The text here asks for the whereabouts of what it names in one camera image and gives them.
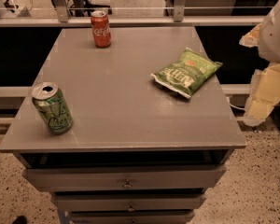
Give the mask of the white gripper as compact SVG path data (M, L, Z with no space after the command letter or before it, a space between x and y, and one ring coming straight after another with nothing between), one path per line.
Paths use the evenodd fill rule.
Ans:
M263 71L255 71L245 103L244 124L259 126L280 102L280 0L261 24L241 37L239 44L258 46L259 56L273 62Z

